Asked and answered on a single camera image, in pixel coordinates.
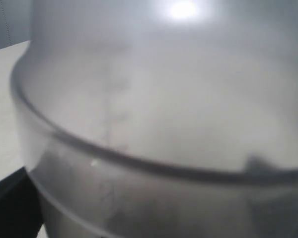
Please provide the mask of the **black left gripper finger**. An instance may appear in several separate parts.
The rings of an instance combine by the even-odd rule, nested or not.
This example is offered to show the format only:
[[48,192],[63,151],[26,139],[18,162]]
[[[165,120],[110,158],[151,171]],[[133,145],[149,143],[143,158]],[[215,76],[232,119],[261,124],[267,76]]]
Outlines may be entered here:
[[0,180],[0,238],[35,238],[43,224],[37,189],[25,168]]

